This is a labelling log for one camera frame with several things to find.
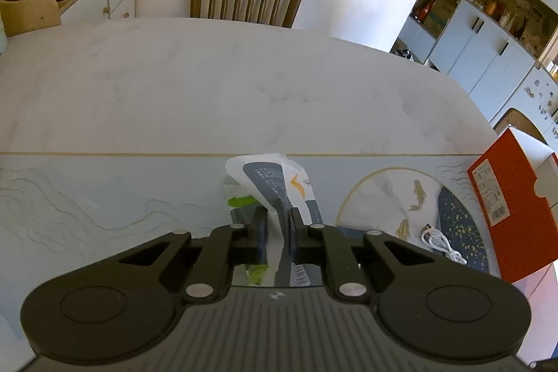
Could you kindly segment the white wall cabinet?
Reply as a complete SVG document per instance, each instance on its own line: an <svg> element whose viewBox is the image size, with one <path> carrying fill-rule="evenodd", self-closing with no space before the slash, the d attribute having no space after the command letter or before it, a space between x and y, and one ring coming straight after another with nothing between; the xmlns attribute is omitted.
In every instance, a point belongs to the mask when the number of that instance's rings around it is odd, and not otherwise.
<svg viewBox="0 0 558 372"><path fill-rule="evenodd" d="M492 128L515 108L557 146L557 0L416 0L392 53L454 79Z"/></svg>

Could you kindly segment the white grey snack packet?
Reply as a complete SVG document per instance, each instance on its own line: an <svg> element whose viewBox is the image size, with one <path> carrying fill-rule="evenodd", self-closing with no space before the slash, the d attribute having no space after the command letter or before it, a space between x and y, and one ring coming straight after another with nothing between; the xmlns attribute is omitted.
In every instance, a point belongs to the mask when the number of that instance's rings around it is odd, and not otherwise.
<svg viewBox="0 0 558 372"><path fill-rule="evenodd" d="M267 210L263 227L264 264L249 265L251 286L308 287L322 283L315 265L295 264L296 229L288 215L294 208L309 226L321 225L307 171L285 155L270 153L233 157L225 163L225 194L230 208L259 203Z"/></svg>

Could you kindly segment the red white cardboard box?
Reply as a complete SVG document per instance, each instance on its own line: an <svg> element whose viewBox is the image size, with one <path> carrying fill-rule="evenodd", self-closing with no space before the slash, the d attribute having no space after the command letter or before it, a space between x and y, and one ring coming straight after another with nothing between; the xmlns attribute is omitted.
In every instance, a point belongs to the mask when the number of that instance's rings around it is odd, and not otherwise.
<svg viewBox="0 0 558 372"><path fill-rule="evenodd" d="M497 256L510 283L557 260L557 154L506 128L468 169Z"/></svg>

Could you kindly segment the right side wooden chair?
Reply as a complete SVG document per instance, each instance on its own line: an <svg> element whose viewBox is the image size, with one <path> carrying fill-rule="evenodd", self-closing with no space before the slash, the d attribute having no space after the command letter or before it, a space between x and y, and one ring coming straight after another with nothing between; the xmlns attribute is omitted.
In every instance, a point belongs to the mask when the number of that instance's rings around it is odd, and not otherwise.
<svg viewBox="0 0 558 372"><path fill-rule="evenodd" d="M534 139L546 144L544 136L530 119L515 108L509 108L494 126L497 135L501 134L506 128L516 128L534 137Z"/></svg>

